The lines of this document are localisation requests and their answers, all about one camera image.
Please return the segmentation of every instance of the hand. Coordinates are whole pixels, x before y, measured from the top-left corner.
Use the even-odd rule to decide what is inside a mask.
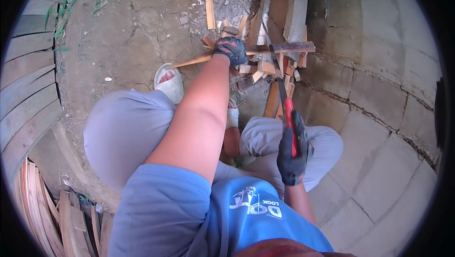
[[[226,55],[230,59],[231,65],[239,65],[247,62],[245,42],[236,37],[219,38],[215,42],[213,54]]]
[[[293,130],[286,127],[278,147],[277,158],[281,180],[288,186],[297,185],[302,181],[307,162],[314,152],[314,148],[308,141],[304,121],[299,111],[293,110],[291,116],[297,141],[297,155],[296,157],[292,157]]]

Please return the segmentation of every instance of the slipper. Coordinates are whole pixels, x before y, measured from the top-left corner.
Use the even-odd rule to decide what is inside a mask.
[[[227,109],[227,120],[226,120],[226,129],[230,129],[232,127],[238,128],[238,108],[235,100],[229,98],[229,102],[235,106],[235,108],[228,108]]]
[[[155,73],[155,80],[153,81],[153,89],[161,90],[166,96],[174,103],[179,104],[183,98],[183,82],[180,72],[177,68],[166,70],[167,66],[172,65],[171,63],[163,64],[158,68]],[[172,72],[175,76],[168,81],[160,82],[166,72]]]

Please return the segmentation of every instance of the saw handle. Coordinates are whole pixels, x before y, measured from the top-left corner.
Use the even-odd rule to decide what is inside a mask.
[[[292,122],[291,113],[294,110],[294,105],[291,98],[286,98],[284,100],[284,108],[286,110],[286,124],[288,128],[292,128],[292,157],[297,156],[297,140],[295,138],[295,129]]]

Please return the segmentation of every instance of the dirt ground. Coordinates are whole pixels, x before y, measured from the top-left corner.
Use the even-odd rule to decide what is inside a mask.
[[[57,83],[65,121],[90,171],[83,151],[82,131],[92,107],[117,91],[153,90],[156,70],[164,63],[187,60],[207,51],[201,38],[219,37],[207,30],[205,0],[109,0],[94,14],[97,0],[77,0],[67,24],[64,43],[56,57]],[[243,38],[260,0],[213,0],[217,21],[238,27],[248,15]],[[180,68],[186,89],[203,64]],[[240,126],[263,115],[270,84],[261,80],[247,92],[237,90],[239,77],[230,76],[231,95],[240,110]]]

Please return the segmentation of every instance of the gray pants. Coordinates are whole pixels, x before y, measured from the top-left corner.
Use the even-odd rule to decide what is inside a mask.
[[[87,159],[101,180],[121,192],[133,172],[162,140],[176,107],[162,91],[140,93],[118,91],[102,98],[93,108],[84,129]],[[314,155],[303,177],[307,191],[335,165],[343,152],[343,141],[326,126],[306,128]],[[243,169],[218,161],[213,184],[228,178],[254,176],[270,182],[281,199],[284,185],[277,168],[282,122],[253,117],[240,137],[240,153],[258,157]]]

